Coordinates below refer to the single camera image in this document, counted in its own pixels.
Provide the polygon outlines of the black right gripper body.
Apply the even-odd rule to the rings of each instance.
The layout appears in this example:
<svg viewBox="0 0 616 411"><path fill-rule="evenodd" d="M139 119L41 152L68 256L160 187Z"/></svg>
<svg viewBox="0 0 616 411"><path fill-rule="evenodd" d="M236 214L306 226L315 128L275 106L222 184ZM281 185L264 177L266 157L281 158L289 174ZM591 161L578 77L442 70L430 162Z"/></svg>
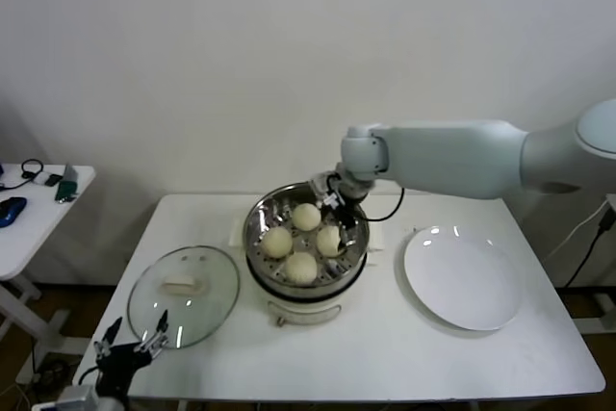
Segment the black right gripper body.
<svg viewBox="0 0 616 411"><path fill-rule="evenodd" d="M345 228L352 229L358 223L365 220L365 214L361 209L361 203L366 199L349 198L345 196L336 197L336 207L332 209L333 217Z"/></svg>

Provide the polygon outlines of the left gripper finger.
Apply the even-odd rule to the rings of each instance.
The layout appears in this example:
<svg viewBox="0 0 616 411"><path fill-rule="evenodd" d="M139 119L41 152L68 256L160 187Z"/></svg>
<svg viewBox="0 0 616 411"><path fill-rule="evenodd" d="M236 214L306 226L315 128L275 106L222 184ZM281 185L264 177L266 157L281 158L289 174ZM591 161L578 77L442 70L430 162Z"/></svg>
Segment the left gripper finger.
<svg viewBox="0 0 616 411"><path fill-rule="evenodd" d="M146 329L141 335L141 342L135 347L136 352L159 354L167 345L168 310L160 316L156 326Z"/></svg>
<svg viewBox="0 0 616 411"><path fill-rule="evenodd" d="M97 358L104 358L111 354L111 347L115 341L116 335L121 327L121 318L117 318L110 327L105 331L100 341L94 342L94 349Z"/></svg>

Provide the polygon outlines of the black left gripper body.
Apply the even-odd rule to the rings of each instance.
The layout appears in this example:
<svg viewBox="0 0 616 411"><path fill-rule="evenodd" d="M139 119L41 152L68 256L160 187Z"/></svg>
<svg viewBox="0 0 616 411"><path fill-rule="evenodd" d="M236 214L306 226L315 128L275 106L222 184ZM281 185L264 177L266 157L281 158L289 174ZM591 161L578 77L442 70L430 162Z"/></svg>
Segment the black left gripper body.
<svg viewBox="0 0 616 411"><path fill-rule="evenodd" d="M127 395L136 372L152 362L152 354L139 343L111 347L110 353L96 361L98 395Z"/></svg>

